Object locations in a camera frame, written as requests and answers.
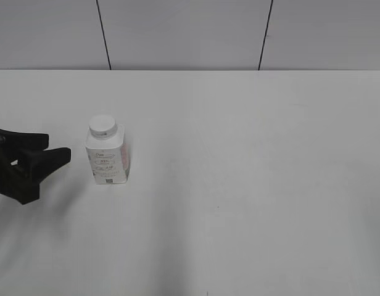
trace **panel seam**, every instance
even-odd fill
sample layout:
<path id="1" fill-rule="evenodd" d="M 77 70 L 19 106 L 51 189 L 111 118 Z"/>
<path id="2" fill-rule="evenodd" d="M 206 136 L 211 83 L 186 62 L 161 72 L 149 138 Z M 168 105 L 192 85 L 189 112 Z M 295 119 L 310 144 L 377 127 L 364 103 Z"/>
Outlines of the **panel seam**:
<path id="1" fill-rule="evenodd" d="M 258 71 L 260 71 L 260 68 L 262 66 L 264 47 L 265 47 L 265 40 L 266 40 L 266 37 L 268 36 L 268 27 L 270 26 L 270 19 L 271 19 L 271 12 L 272 12 L 272 6 L 273 6 L 273 4 L 274 4 L 274 0 L 271 0 L 270 11 L 268 12 L 268 18 L 266 20 L 266 26 L 265 26 L 265 32 L 264 32 L 262 51 L 260 53 L 260 60 L 258 61 L 258 68 L 257 68 Z"/>

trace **table surface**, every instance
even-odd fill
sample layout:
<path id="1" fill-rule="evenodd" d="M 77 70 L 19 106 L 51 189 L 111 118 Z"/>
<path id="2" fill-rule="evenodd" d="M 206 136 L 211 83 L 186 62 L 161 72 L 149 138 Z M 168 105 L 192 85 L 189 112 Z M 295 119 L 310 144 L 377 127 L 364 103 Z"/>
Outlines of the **table surface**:
<path id="1" fill-rule="evenodd" d="M 99 113 L 126 184 L 94 184 Z M 0 128 L 72 149 L 0 195 L 0 296 L 380 295 L 380 72 L 0 71 Z"/>

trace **bottle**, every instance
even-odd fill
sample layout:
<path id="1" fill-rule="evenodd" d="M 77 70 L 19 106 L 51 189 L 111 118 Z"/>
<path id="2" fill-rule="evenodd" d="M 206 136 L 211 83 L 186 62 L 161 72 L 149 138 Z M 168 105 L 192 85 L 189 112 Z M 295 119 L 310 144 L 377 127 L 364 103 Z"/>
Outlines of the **bottle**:
<path id="1" fill-rule="evenodd" d="M 97 184 L 125 183 L 128 151 L 125 129 L 110 115 L 96 115 L 89 123 L 86 151 Z"/>

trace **white bottle cap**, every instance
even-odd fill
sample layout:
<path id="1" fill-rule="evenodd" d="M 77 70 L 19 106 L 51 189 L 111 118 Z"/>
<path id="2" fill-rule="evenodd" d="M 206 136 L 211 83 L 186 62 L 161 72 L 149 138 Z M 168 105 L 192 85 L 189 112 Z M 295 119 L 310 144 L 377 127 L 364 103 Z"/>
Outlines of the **white bottle cap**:
<path id="1" fill-rule="evenodd" d="M 117 124 L 110 115 L 96 115 L 89 122 L 90 133 L 97 139 L 108 139 L 117 132 Z"/>

